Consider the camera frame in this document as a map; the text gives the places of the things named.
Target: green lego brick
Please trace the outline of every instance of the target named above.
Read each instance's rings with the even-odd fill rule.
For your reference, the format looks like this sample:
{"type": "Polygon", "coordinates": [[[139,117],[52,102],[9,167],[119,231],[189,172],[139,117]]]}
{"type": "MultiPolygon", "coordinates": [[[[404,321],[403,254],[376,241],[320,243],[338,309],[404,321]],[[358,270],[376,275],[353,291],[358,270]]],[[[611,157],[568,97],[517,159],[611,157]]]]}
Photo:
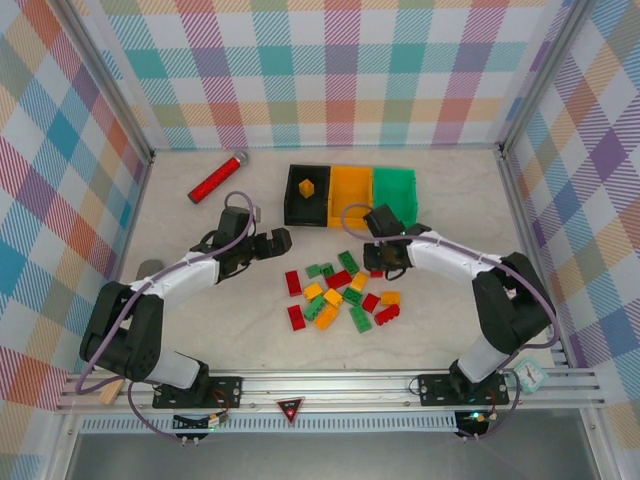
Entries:
{"type": "Polygon", "coordinates": [[[317,277],[318,275],[320,275],[322,273],[322,270],[320,269],[320,266],[313,264],[313,265],[309,265],[307,268],[305,268],[306,272],[307,272],[307,276],[309,278],[313,278],[313,277],[317,277]]]}
{"type": "Polygon", "coordinates": [[[316,317],[320,315],[320,312],[322,312],[326,303],[327,301],[324,299],[324,297],[322,295],[318,295],[313,299],[313,302],[311,302],[307,309],[304,311],[304,318],[306,318],[310,322],[313,322],[316,317]]]}
{"type": "Polygon", "coordinates": [[[362,294],[356,292],[353,288],[347,288],[342,294],[342,298],[344,298],[345,301],[349,302],[351,305],[358,306],[362,301],[362,294]]]}
{"type": "Polygon", "coordinates": [[[353,318],[353,323],[356,324],[358,332],[364,333],[373,328],[366,312],[360,305],[350,308],[349,313],[351,313],[351,318],[353,318]]]}
{"type": "Polygon", "coordinates": [[[320,265],[320,270],[322,270],[322,276],[324,278],[328,278],[334,273],[336,273],[333,270],[333,265],[331,265],[330,263],[325,263],[324,265],[320,265]]]}
{"type": "Polygon", "coordinates": [[[338,260],[340,260],[340,263],[342,264],[344,269],[349,272],[350,275],[355,275],[360,271],[360,267],[358,267],[358,264],[353,259],[353,256],[351,255],[351,252],[349,252],[349,250],[345,250],[344,252],[338,254],[338,260]]]}

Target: triangular warning sign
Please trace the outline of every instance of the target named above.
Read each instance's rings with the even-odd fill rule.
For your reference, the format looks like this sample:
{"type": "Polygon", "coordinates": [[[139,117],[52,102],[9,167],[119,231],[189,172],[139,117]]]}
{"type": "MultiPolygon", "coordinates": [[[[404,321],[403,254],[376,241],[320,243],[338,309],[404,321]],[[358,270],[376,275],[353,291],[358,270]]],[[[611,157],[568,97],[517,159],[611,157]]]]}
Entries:
{"type": "Polygon", "coordinates": [[[293,425],[293,422],[296,421],[296,417],[298,416],[298,412],[300,411],[300,405],[302,405],[302,401],[304,397],[300,398],[289,398],[287,400],[278,400],[276,403],[284,413],[284,416],[287,417],[289,423],[293,425]]]}

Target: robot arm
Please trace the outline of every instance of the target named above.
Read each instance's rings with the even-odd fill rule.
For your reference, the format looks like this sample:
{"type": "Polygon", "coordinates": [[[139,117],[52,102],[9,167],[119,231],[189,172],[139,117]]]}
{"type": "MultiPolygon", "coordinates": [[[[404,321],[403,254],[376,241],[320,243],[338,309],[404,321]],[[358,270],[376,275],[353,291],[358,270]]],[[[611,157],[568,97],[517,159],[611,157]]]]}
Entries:
{"type": "Polygon", "coordinates": [[[153,277],[147,277],[129,285],[107,283],[91,314],[80,345],[80,357],[89,361],[124,305],[135,292],[151,282],[129,311],[129,328],[118,328],[96,365],[134,382],[154,382],[177,389],[180,395],[198,404],[208,393],[209,367],[162,347],[163,315],[200,290],[241,273],[253,259],[263,260],[289,251],[292,243],[286,229],[272,230],[272,238],[268,239],[266,233],[256,234],[254,224],[253,233],[235,247],[202,258],[203,254],[212,253],[237,239],[249,219],[248,210],[225,207],[218,229],[205,235],[179,262],[167,268],[167,273],[157,282],[153,277]]]}
{"type": "Polygon", "coordinates": [[[500,257],[476,252],[420,224],[405,229],[387,206],[372,210],[365,221],[374,237],[414,238],[365,244],[364,263],[368,270],[404,272],[414,267],[471,286],[482,334],[449,368],[451,387],[460,400],[473,400],[474,392],[486,379],[550,325],[551,319],[531,292],[497,268],[503,265],[515,271],[551,305],[542,282],[524,255],[512,253],[500,257]],[[415,239],[416,236],[427,241],[415,239]]]}

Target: red cylinder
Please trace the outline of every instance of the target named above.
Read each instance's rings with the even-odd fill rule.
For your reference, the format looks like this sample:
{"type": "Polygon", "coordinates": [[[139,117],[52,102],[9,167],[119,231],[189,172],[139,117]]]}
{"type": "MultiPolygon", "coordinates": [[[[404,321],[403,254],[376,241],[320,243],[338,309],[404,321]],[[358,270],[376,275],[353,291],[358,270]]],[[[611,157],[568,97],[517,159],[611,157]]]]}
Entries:
{"type": "Polygon", "coordinates": [[[220,168],[209,175],[200,185],[191,190],[187,195],[196,205],[202,201],[207,195],[215,190],[218,185],[231,176],[233,172],[238,170],[242,165],[249,162],[249,156],[243,151],[237,151],[229,160],[224,162],[220,168]]]}

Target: green tray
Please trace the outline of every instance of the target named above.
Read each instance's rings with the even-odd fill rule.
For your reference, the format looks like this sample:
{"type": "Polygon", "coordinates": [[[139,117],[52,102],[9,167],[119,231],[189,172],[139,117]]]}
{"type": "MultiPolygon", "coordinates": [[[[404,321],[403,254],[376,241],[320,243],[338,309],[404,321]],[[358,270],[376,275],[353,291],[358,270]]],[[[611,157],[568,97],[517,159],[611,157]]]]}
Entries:
{"type": "Polygon", "coordinates": [[[416,172],[404,168],[373,169],[373,206],[389,205],[398,220],[410,227],[418,217],[416,172]]]}

